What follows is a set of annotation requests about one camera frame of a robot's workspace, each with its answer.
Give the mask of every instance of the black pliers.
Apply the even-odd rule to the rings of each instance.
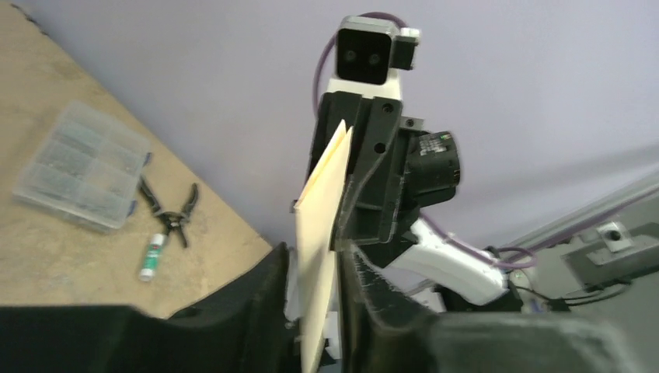
[[[183,241],[183,248],[187,248],[188,241],[185,231],[183,230],[183,226],[190,222],[190,215],[192,214],[192,210],[194,209],[194,206],[197,204],[197,200],[199,199],[199,186],[197,183],[192,184],[190,198],[188,198],[187,202],[183,205],[181,212],[164,211],[162,206],[160,206],[158,199],[153,194],[151,187],[146,182],[144,176],[140,176],[140,192],[146,198],[153,216],[158,218],[165,226],[164,235],[169,237],[169,233],[171,231],[178,232],[181,237],[181,241]]]

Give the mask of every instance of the black camera module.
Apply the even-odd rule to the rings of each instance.
[[[387,80],[393,40],[386,33],[341,29],[336,35],[336,75],[382,85]]]

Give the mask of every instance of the table surface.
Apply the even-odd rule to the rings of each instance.
[[[270,246],[57,44],[0,2],[0,305],[132,304],[167,317],[252,268]],[[151,141],[145,168],[161,204],[176,211],[199,183],[187,226],[190,248],[173,237],[155,279],[138,280],[150,237],[162,231],[147,204],[101,234],[12,200],[21,169],[78,99]]]

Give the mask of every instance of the plastic storage box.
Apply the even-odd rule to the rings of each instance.
[[[102,232],[120,228],[136,193],[149,142],[78,101],[23,170],[14,196]]]

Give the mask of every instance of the white wall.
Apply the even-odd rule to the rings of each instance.
[[[294,242],[312,73],[349,14],[422,29],[406,114],[454,131],[464,165],[459,196],[431,215],[476,245],[597,199],[659,155],[652,0],[19,3],[273,242]]]

